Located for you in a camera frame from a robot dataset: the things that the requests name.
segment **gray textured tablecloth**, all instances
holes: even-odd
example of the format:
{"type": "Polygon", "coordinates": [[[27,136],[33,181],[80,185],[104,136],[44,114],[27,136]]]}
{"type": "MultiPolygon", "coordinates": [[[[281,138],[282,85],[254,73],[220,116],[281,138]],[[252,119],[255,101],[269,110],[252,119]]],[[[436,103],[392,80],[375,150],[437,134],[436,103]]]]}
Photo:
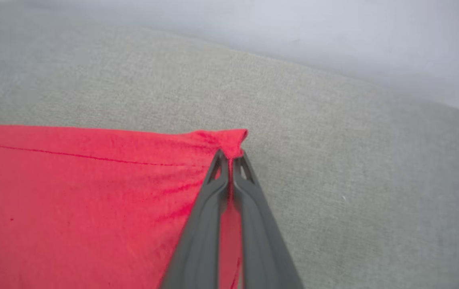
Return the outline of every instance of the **gray textured tablecloth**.
{"type": "Polygon", "coordinates": [[[9,3],[0,123],[249,128],[244,148],[306,288],[459,288],[459,110],[9,3]]]}

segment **red fabric corner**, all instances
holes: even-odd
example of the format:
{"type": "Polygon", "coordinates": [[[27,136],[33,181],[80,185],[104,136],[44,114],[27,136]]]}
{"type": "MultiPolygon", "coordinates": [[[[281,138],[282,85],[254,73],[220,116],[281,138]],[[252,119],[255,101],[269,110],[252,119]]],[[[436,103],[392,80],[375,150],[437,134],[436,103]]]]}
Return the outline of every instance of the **red fabric corner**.
{"type": "MultiPolygon", "coordinates": [[[[246,135],[0,126],[0,288],[158,287],[215,152],[246,135]]],[[[240,218],[221,220],[236,288],[240,218]]]]}

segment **red cloth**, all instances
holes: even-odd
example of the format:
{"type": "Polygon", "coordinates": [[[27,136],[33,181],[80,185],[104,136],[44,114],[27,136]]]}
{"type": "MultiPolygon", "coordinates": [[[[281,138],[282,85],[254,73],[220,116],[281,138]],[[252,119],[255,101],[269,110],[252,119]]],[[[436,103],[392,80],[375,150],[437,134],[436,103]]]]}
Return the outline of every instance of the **red cloth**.
{"type": "MultiPolygon", "coordinates": [[[[215,152],[246,134],[0,126],[0,288],[158,287],[215,152]]],[[[239,216],[221,219],[236,288],[239,216]]]]}

